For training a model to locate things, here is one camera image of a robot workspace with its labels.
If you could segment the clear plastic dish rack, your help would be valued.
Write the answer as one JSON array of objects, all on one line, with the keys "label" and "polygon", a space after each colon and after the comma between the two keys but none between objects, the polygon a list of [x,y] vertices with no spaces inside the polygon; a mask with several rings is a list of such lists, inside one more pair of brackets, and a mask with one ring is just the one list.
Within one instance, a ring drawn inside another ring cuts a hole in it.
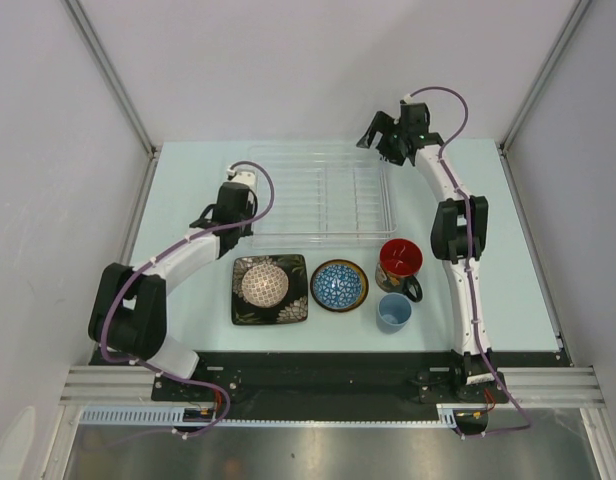
[{"label": "clear plastic dish rack", "polygon": [[366,247],[397,229],[387,165],[345,142],[259,145],[250,161],[270,175],[275,200],[253,227],[257,249]]}]

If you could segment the pink patterned bowl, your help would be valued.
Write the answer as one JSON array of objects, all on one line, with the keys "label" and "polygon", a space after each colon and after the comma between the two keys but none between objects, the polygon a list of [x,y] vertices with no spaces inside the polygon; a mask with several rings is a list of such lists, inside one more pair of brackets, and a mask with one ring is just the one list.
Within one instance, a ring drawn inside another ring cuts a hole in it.
[{"label": "pink patterned bowl", "polygon": [[259,264],[250,268],[241,281],[243,299],[260,308],[278,305],[288,289],[288,275],[274,264]]}]

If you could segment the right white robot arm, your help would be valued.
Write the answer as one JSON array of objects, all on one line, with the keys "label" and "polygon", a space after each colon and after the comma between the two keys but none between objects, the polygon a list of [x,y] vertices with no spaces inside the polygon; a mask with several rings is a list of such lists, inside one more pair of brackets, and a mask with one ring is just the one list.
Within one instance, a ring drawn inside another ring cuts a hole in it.
[{"label": "right white robot arm", "polygon": [[480,295],[489,204],[484,196],[470,193],[460,180],[444,158],[441,135],[430,130],[430,123],[426,104],[403,99],[397,118],[376,112],[356,146],[374,147],[380,159],[390,164],[410,162],[437,201],[430,244],[447,277],[456,327],[449,388],[461,401],[480,402],[504,390],[504,380],[490,358]]}]

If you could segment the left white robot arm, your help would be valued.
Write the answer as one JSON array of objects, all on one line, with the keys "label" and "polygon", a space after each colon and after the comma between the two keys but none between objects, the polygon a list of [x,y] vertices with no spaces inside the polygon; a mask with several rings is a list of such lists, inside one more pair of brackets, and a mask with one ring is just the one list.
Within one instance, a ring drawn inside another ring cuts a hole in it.
[{"label": "left white robot arm", "polygon": [[189,225],[184,239],[149,260],[147,268],[108,265],[99,283],[88,336],[103,351],[118,351],[175,376],[173,385],[185,398],[202,397],[209,376],[197,368],[198,354],[168,333],[167,297],[193,273],[251,235],[257,209],[253,182],[226,181],[216,202]]}]

